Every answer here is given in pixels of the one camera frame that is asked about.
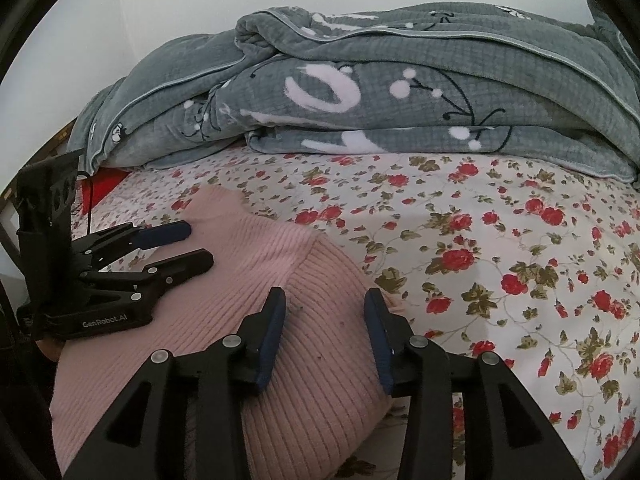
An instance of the bed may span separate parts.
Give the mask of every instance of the bed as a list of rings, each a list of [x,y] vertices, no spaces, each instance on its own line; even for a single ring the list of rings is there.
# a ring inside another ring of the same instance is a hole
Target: bed
[[[131,173],[92,231],[180,218],[207,186],[254,214],[321,230],[404,300],[415,333],[468,356],[495,349],[588,479],[632,443],[640,404],[640,201],[630,185],[491,155],[262,155],[237,145]],[[76,214],[74,233],[86,232]],[[151,251],[109,270],[133,268]],[[464,469],[454,401],[455,471]],[[407,403],[395,402],[334,478],[396,478]]]

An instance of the folded gray blanket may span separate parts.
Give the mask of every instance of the folded gray blanket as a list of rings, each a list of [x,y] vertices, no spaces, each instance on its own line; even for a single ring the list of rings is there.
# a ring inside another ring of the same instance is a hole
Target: folded gray blanket
[[[499,152],[631,182],[638,60],[594,15],[584,27],[463,2],[254,12],[153,51],[89,102],[69,148],[86,149],[90,173],[174,166],[245,135],[267,153]]]

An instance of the ribbed knit fabric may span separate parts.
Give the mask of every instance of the ribbed knit fabric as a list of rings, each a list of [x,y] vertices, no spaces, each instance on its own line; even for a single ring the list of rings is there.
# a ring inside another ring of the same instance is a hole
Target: ribbed knit fabric
[[[287,319],[273,378],[242,414],[252,478],[327,478],[390,406],[363,318],[374,283],[323,234],[254,216],[237,192],[201,190],[183,218],[191,237],[158,249],[154,260],[206,248],[214,267],[161,298],[149,325],[63,349],[50,406],[62,471],[154,350],[204,350],[281,286]]]

